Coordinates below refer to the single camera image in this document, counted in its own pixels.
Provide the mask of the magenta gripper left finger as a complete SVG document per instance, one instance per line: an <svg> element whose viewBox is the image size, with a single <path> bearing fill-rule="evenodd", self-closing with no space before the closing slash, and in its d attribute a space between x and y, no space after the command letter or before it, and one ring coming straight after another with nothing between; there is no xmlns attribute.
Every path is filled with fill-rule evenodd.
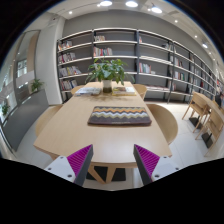
<svg viewBox="0 0 224 224"><path fill-rule="evenodd" d="M56 176L82 186L93 156L93 145L90 144L69 156L59 156L45 168Z"/></svg>

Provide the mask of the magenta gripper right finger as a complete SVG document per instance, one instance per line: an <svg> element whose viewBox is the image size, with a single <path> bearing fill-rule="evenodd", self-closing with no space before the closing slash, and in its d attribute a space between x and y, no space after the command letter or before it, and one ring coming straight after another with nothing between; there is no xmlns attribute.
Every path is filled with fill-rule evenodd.
<svg viewBox="0 0 224 224"><path fill-rule="evenodd" d="M133 151L143 185L150 184L180 170L168 156L155 153L135 144Z"/></svg>

